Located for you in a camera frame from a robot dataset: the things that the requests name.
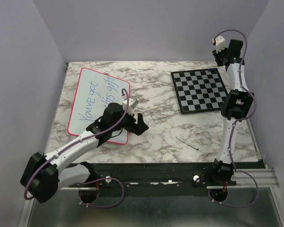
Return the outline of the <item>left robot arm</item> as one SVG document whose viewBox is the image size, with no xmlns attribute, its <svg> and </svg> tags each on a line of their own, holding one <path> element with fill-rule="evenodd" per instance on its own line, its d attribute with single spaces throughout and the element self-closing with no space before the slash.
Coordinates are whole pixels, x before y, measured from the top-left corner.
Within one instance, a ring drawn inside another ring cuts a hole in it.
<svg viewBox="0 0 284 227">
<path fill-rule="evenodd" d="M 129 105 L 110 103 L 103 115 L 90 124 L 76 139 L 63 147 L 47 153 L 33 154 L 20 179 L 24 186 L 24 198 L 36 199 L 44 203 L 64 187 L 83 184 L 90 187 L 95 183 L 95 171 L 87 162 L 73 167 L 69 165 L 89 151 L 92 151 L 112 138 L 115 131 L 126 130 L 135 135 L 142 135 L 148 130 L 139 113 L 135 116 L 127 110 Z"/>
</svg>

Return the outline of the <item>blue whiteboard marker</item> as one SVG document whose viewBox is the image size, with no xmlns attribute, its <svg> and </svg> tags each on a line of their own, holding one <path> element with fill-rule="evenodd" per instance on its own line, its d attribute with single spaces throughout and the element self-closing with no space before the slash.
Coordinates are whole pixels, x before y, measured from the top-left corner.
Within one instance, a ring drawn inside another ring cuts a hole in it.
<svg viewBox="0 0 284 227">
<path fill-rule="evenodd" d="M 199 148 L 197 148 L 197 147 L 194 146 L 193 144 L 191 144 L 191 143 L 189 143 L 189 142 L 187 142 L 187 141 L 185 141 L 185 140 L 183 140 L 183 139 L 181 139 L 181 138 L 179 138 L 179 137 L 176 137 L 176 139 L 179 140 L 179 141 L 181 141 L 182 143 L 188 145 L 189 147 L 195 149 L 195 150 L 199 150 Z"/>
</svg>

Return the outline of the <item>pink framed whiteboard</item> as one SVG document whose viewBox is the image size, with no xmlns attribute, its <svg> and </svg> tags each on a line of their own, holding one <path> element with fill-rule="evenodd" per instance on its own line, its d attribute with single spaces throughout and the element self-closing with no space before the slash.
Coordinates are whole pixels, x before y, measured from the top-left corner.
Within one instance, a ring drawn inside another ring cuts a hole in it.
<svg viewBox="0 0 284 227">
<path fill-rule="evenodd" d="M 67 132 L 79 136 L 98 117 L 109 103 L 121 104 L 122 89 L 130 93 L 130 83 L 104 73 L 82 68 L 73 100 Z"/>
</svg>

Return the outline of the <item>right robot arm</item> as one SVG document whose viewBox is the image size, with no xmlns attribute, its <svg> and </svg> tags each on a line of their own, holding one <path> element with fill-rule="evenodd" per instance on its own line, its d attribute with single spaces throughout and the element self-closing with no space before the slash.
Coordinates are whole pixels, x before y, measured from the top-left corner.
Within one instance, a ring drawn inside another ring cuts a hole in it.
<svg viewBox="0 0 284 227">
<path fill-rule="evenodd" d="M 239 126 L 253 103 L 253 93 L 249 92 L 245 76 L 245 62 L 240 57 L 243 42 L 230 40 L 229 45 L 222 36 L 212 41 L 215 46 L 213 56 L 218 66 L 224 66 L 230 80 L 230 91 L 222 104 L 223 134 L 220 149 L 208 174 L 209 182 L 220 185 L 228 182 L 234 175 L 233 152 Z"/>
</svg>

